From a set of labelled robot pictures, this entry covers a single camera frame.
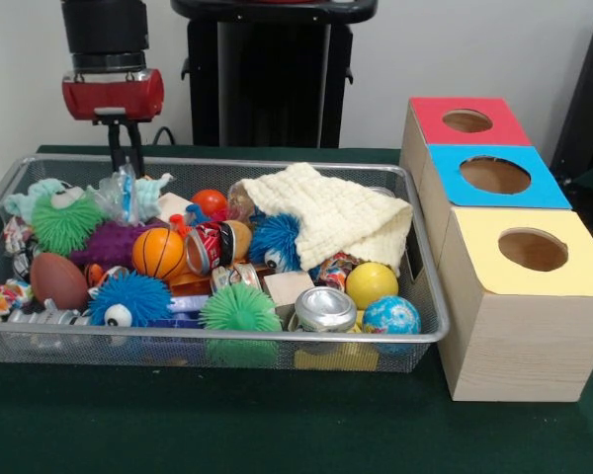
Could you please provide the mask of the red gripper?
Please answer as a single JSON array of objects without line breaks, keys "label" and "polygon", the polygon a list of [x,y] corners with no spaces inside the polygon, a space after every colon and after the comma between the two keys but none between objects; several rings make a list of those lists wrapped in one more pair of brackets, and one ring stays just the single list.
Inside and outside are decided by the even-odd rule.
[{"label": "red gripper", "polygon": [[[137,121],[151,121],[162,112],[164,82],[157,69],[113,73],[66,73],[62,78],[62,96],[76,120],[96,120],[102,116],[125,115],[130,142],[129,162],[137,177],[144,175],[142,141]],[[114,171],[127,162],[121,146],[118,121],[108,124],[108,142]]]}]

